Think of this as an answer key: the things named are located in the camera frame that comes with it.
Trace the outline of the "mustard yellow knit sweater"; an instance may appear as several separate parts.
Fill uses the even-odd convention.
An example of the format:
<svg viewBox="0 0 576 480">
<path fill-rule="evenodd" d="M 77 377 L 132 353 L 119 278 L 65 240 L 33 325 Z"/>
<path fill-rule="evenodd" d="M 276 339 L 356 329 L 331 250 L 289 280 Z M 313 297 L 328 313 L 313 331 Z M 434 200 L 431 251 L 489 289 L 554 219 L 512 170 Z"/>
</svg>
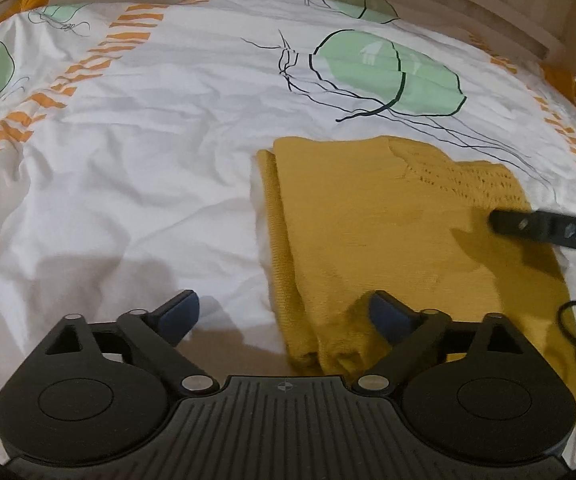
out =
<svg viewBox="0 0 576 480">
<path fill-rule="evenodd" d="M 368 300 L 383 290 L 458 321 L 503 313 L 576 399 L 576 354 L 555 322 L 569 292 L 553 249 L 489 226 L 492 210 L 529 206 L 506 167 L 394 136 L 282 138 L 257 163 L 274 304 L 295 367 L 353 379 L 382 359 L 389 345 Z"/>
</svg>

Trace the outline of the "white leaf print duvet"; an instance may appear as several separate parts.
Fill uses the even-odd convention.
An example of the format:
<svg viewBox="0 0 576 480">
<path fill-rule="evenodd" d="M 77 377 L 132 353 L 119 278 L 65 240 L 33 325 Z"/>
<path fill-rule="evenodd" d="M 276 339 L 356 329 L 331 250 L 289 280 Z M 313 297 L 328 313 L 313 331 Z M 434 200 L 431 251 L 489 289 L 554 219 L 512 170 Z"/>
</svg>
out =
<svg viewBox="0 0 576 480">
<path fill-rule="evenodd" d="M 301 372 L 257 163 L 282 138 L 427 143 L 506 167 L 528 208 L 576 214 L 576 107 L 537 65 L 299 7 L 67 2 L 0 23 L 0 388 L 62 315 L 108 321 L 186 288 L 202 318 L 181 350 L 199 365 Z M 576 252 L 552 249 L 576 299 Z"/>
</svg>

